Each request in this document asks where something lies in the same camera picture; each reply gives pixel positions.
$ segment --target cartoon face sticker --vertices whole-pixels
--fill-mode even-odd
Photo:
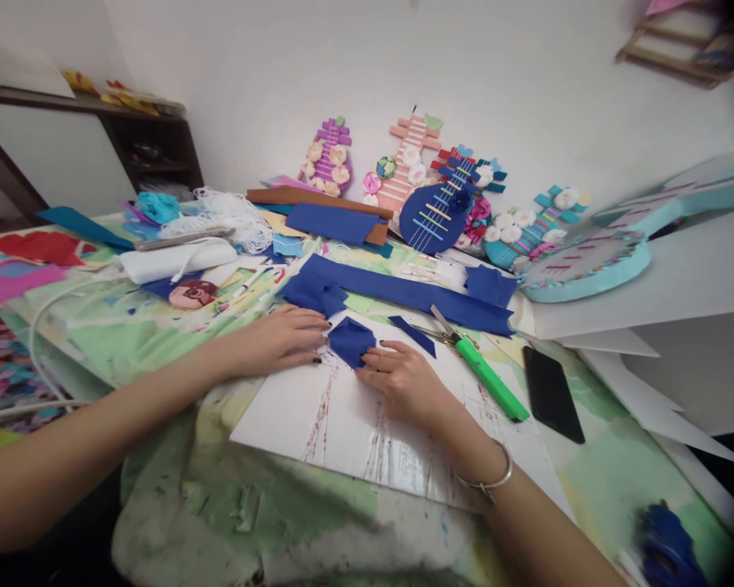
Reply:
[[[185,280],[169,294],[172,306],[198,310],[214,301],[218,286],[209,281]]]

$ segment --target woman's right hand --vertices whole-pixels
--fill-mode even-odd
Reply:
[[[367,349],[361,358],[372,369],[357,369],[356,376],[381,392],[390,418],[435,433],[462,404],[421,353],[398,341],[381,341],[381,346],[390,350]]]

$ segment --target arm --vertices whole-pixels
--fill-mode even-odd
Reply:
[[[323,316],[283,306],[0,451],[0,553],[32,545],[149,432],[217,383],[321,362]]]
[[[471,483],[495,483],[506,473],[503,451],[481,429],[427,363],[402,342],[394,351],[369,349],[359,369],[378,388],[389,417],[426,431],[446,452],[455,472]],[[491,490],[495,505],[476,495],[498,544],[532,585],[625,585],[612,565],[516,464],[509,481]]]

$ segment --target red felt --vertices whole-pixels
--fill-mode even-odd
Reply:
[[[36,261],[54,263],[62,267],[84,265],[76,256],[79,239],[62,232],[30,232],[26,235],[0,237],[0,252]]]

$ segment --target scissor blade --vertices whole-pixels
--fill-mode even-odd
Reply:
[[[432,312],[432,314],[433,314],[433,315],[435,316],[435,318],[437,318],[437,319],[438,319],[438,322],[440,322],[440,323],[441,323],[441,324],[443,325],[443,328],[444,328],[444,330],[446,331],[446,333],[447,333],[447,334],[448,334],[449,336],[452,336],[452,335],[454,334],[454,329],[453,329],[453,328],[451,327],[451,324],[449,324],[449,321],[448,321],[448,320],[446,320],[446,319],[445,319],[445,318],[443,317],[443,314],[441,314],[441,313],[440,313],[440,310],[438,310],[438,309],[437,309],[437,308],[435,307],[435,304],[432,304],[432,306],[430,307],[430,311],[431,311],[431,312]]]

